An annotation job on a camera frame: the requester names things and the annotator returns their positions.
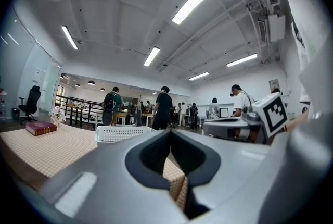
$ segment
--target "table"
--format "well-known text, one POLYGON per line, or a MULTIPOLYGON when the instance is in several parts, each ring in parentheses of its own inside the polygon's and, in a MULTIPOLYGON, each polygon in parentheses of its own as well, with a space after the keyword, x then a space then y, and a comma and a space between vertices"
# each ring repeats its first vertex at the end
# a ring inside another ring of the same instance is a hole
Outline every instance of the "table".
POLYGON ((146 126, 148 126, 148 120, 149 120, 149 118, 152 118, 154 116, 154 114, 143 113, 142 115, 147 117, 146 126))
POLYGON ((71 105, 71 104, 67 104, 66 106, 71 108, 70 125, 72 125, 73 108, 76 109, 75 125, 78 124, 78 109, 81 110, 81 114, 80 114, 80 127, 82 127, 82 110, 84 110, 86 108, 85 107, 74 106, 74 105, 71 105))
MULTIPOLYGON (((96 121, 95 121, 95 130, 97 129, 98 125, 98 115, 103 115, 103 110, 96 112, 96 121)), ((121 118, 121 125, 125 125, 126 113, 118 112, 117 118, 121 118)))

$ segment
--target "checkered tablecloth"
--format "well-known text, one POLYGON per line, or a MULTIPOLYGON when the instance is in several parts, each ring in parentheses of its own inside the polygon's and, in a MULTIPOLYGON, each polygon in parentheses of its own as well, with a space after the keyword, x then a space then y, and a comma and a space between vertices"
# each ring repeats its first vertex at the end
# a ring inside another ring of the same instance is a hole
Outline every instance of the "checkered tablecloth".
MULTIPOLYGON (((1 139, 30 167, 48 178, 66 168, 97 147, 94 131, 61 125, 55 132, 33 136, 26 129, 0 133, 1 139)), ((170 183, 170 194, 184 209, 187 180, 169 159, 165 160, 163 177, 170 183)))

